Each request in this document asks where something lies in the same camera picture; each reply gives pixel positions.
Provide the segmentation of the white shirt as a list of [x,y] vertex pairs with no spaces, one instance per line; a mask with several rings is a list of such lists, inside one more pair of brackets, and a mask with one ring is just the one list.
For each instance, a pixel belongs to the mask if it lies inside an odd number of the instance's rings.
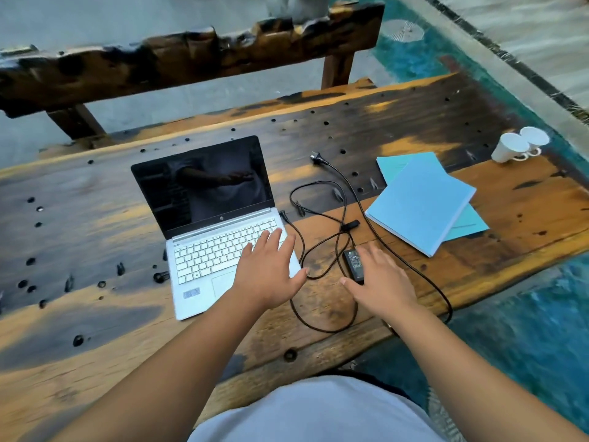
[[187,442],[445,442],[408,398],[342,375],[304,379],[199,424]]

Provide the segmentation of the white cup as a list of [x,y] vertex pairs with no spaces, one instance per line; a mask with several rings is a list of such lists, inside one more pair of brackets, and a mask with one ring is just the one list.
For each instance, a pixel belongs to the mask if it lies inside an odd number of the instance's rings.
[[519,134],[529,144],[529,150],[526,152],[528,157],[541,155],[542,148],[551,142],[550,136],[545,131],[534,126],[521,128]]
[[500,136],[491,159],[496,163],[526,161],[529,158],[529,142],[519,133],[504,133]]

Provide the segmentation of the person's right hand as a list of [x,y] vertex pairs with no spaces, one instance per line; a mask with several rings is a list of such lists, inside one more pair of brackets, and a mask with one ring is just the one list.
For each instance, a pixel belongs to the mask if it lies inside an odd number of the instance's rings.
[[415,288],[405,271],[374,243],[356,249],[364,266],[366,292],[352,296],[369,312],[394,327],[418,305]]

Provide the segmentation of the dark wooden bench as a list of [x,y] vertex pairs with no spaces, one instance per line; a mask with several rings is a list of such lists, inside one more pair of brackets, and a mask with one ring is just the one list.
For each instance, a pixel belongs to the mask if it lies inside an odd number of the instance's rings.
[[356,52],[375,47],[385,3],[338,2],[296,24],[269,18],[242,32],[203,28],[58,53],[0,57],[0,110],[9,118],[45,112],[86,149],[116,145],[86,103],[265,71],[324,58],[321,88],[347,85]]

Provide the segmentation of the person's left forearm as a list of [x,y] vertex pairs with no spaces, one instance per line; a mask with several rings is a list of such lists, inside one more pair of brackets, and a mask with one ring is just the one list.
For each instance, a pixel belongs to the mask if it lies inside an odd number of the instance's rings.
[[186,442],[240,342],[280,303],[229,290],[51,442]]

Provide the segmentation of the person's left hand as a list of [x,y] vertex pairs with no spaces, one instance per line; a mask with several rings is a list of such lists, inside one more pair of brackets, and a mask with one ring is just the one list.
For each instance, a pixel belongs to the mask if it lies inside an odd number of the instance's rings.
[[265,259],[265,243],[269,230],[261,232],[254,245],[254,269],[240,270],[240,261],[234,282],[225,297],[231,304],[240,309],[251,309],[266,312],[289,302],[295,295],[288,295],[287,280],[291,274],[291,257],[294,255],[296,236],[289,235],[280,240],[279,255],[270,260]]

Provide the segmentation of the person's right forearm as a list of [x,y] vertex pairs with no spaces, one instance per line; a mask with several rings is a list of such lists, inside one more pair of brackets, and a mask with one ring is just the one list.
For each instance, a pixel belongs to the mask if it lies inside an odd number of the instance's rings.
[[409,348],[468,442],[589,442],[421,305],[386,302],[376,313]]

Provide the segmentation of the black power adapter brick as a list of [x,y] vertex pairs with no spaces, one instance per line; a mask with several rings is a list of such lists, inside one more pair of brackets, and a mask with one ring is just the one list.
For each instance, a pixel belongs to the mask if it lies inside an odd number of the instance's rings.
[[358,285],[364,285],[364,266],[356,249],[343,251],[343,257],[347,264],[350,278]]

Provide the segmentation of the light blue book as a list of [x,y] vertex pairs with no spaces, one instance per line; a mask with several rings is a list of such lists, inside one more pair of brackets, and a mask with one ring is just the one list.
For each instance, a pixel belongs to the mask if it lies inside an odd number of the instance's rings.
[[416,158],[366,210],[367,218],[432,257],[476,188]]

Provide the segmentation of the teal notebook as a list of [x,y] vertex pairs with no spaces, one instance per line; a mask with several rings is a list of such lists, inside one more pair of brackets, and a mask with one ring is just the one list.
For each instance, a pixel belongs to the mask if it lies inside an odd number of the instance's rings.
[[[441,173],[444,173],[445,175],[447,174],[445,168],[442,166],[434,152],[378,157],[376,162],[387,185],[392,183],[393,179],[413,158],[428,161],[431,169],[441,171]],[[489,230],[489,226],[483,221],[475,208],[470,204],[467,204],[462,210],[460,216],[453,223],[452,228],[448,231],[444,242],[474,235],[486,230]]]

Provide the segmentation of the silver laptop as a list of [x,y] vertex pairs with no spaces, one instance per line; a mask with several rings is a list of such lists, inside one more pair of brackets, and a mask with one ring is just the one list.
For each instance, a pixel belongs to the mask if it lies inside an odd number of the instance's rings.
[[166,239],[177,320],[208,310],[228,291],[246,245],[280,230],[258,136],[250,135],[131,167]]

